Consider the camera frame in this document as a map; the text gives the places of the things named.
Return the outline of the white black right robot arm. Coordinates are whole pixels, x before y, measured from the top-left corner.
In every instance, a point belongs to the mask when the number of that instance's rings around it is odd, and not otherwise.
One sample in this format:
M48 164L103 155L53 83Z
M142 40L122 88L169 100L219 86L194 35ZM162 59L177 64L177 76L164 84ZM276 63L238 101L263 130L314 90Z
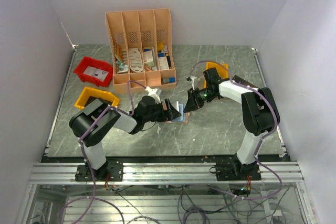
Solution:
M236 153L239 162L231 167L236 179L244 179L250 173L249 164L256 161L264 139L272 134L280 122L280 115L269 88L255 88L238 83L230 78L223 79L216 68L203 72L206 87L198 88L196 77L187 81L192 87L187 91L185 113L196 111L215 98L228 98L242 107L243 124L246 129L241 147Z

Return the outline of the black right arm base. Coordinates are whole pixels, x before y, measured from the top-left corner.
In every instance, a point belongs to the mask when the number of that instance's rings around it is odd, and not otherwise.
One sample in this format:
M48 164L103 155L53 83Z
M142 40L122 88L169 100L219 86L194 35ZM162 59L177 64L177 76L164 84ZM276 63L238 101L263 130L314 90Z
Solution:
M216 163L209 169L211 174L216 175L217 181L247 181L261 180L259 166L256 162L242 165L240 163Z

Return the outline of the pink leather card holder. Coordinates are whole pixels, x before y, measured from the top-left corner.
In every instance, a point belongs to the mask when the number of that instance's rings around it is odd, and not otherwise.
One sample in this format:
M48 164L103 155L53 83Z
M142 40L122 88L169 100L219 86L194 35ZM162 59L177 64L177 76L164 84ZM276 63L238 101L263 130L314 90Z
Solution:
M188 117L190 116L190 113L184 113L184 104L179 103L178 101L173 103L173 107L177 109L178 112L180 112L181 116L177 117L173 121L166 121L165 123L181 123L181 124L187 124L188 123Z

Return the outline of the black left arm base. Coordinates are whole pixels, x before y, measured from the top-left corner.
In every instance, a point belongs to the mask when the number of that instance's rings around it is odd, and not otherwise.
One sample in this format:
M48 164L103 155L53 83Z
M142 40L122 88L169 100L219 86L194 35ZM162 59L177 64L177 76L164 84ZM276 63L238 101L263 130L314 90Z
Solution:
M121 182L123 179L123 165L106 162L98 170L93 169L96 181ZM79 165L75 174L76 182L92 182L92 174L88 164Z

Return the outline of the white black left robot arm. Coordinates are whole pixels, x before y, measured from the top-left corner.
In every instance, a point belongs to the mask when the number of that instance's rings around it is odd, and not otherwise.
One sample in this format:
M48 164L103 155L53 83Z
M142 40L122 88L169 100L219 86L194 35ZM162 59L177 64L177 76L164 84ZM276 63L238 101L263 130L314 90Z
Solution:
M126 113L97 98L70 119L69 127L79 138L85 162L90 164L88 174L94 180L102 180L107 175L107 159L101 142L112 128L134 135L148 122L173 121L180 116L168 99L156 102L146 95L133 112Z

